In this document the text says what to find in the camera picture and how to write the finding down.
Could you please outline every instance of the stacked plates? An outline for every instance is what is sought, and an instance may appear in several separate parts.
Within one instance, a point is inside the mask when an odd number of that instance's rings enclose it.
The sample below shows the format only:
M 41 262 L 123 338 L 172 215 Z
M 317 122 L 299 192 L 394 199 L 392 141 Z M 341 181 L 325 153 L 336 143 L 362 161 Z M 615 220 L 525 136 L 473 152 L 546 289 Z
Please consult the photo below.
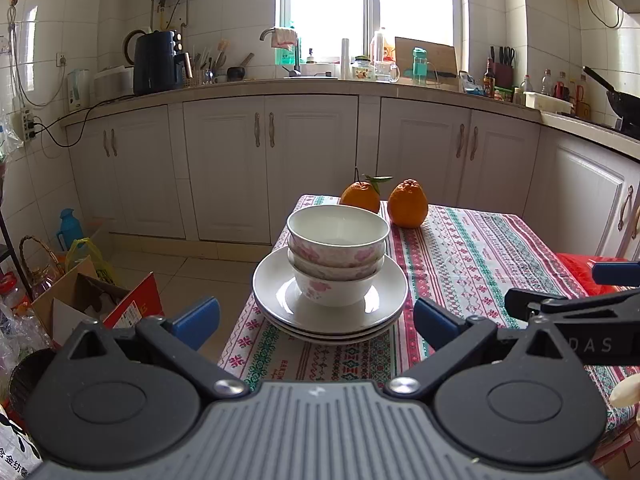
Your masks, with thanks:
M 385 256 L 365 297 L 349 306 L 322 306 L 296 284 L 287 247 L 267 256 L 255 269 L 254 297 L 264 316 L 283 332 L 316 344 L 346 345 L 373 338 L 402 314 L 408 286 L 402 269 Z

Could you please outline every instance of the window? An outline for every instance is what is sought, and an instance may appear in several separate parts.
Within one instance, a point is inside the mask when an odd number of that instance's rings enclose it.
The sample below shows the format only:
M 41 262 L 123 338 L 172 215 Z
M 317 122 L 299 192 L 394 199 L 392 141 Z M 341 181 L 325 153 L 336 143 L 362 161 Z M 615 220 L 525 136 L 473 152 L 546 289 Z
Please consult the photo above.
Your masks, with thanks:
M 293 25 L 302 38 L 301 56 L 336 60 L 342 38 L 352 56 L 369 51 L 374 31 L 453 45 L 452 0 L 280 0 L 280 25 Z

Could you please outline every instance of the knife block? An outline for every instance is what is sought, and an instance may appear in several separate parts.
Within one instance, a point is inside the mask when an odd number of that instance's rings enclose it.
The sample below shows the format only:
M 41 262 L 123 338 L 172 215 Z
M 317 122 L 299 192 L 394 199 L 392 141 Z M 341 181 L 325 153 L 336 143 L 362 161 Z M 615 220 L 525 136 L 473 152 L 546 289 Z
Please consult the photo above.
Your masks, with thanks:
M 511 90 L 513 87 L 513 66 L 494 63 L 495 85 Z

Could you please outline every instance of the power strip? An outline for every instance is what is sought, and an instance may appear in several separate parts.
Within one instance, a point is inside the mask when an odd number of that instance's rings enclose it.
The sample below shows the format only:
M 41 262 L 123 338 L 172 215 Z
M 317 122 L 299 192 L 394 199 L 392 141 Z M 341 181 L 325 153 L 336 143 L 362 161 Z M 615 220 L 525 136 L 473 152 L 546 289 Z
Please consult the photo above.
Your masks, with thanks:
M 24 107 L 20 110 L 22 115 L 22 133 L 24 140 L 31 140 L 36 136 L 34 117 L 31 108 Z

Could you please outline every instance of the sink faucet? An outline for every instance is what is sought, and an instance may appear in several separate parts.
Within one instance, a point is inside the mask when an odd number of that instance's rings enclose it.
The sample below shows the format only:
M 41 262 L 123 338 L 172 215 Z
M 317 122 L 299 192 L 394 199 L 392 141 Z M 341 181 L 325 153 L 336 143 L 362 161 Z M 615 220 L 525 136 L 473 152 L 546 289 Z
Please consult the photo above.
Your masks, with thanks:
M 265 30 L 263 30 L 262 34 L 260 35 L 260 41 L 264 41 L 264 38 L 267 37 L 267 34 L 273 34 L 275 33 L 275 31 L 276 31 L 275 27 L 266 28 Z M 289 77 L 300 77 L 302 75 L 302 72 L 300 72 L 300 38 L 298 37 L 297 33 L 296 33 L 296 44 L 294 46 L 294 54 L 296 57 L 296 63 L 293 66 L 293 70 L 289 70 L 286 67 L 283 67 L 283 68 L 284 70 L 289 72 Z

